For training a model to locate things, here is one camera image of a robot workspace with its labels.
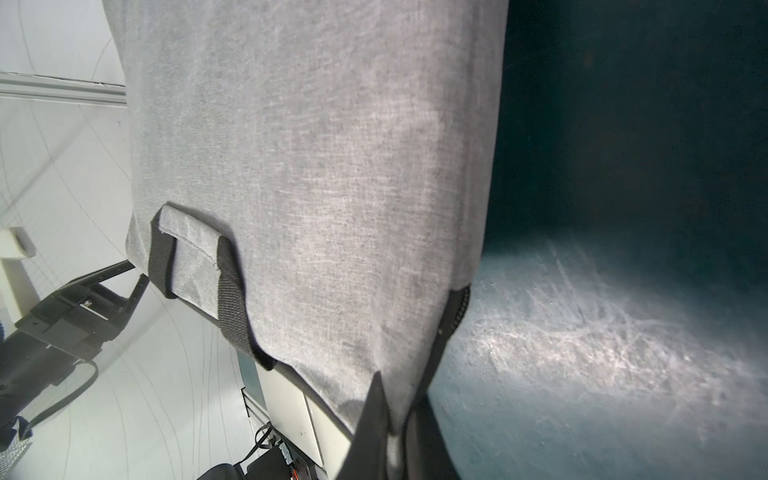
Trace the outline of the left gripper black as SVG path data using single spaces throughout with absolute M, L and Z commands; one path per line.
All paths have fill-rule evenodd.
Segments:
M 1 336 L 1 448 L 28 440 L 35 427 L 67 408 L 97 380 L 94 359 L 105 343 L 126 328 L 150 280 L 141 274 L 128 297 L 104 282 L 134 268 L 125 260 L 80 276 L 34 305 Z M 22 411 L 51 386 L 58 386 L 80 365 L 93 368 L 82 385 L 27 420 Z

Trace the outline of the grey laptop sleeve bag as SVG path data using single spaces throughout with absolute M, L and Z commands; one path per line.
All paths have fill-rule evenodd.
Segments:
M 399 431 L 479 263 L 504 1 L 108 1 L 130 118 L 126 251 L 231 239 L 257 345 L 349 429 Z

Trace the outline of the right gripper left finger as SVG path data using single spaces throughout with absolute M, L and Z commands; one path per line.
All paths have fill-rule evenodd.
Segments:
M 376 372 L 355 435 L 336 479 L 386 479 L 388 436 L 389 408 L 381 373 Z

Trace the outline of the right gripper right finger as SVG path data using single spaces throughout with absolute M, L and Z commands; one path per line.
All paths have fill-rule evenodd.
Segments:
M 460 479 L 427 396 L 417 402 L 410 412 L 404 442 L 406 479 Z

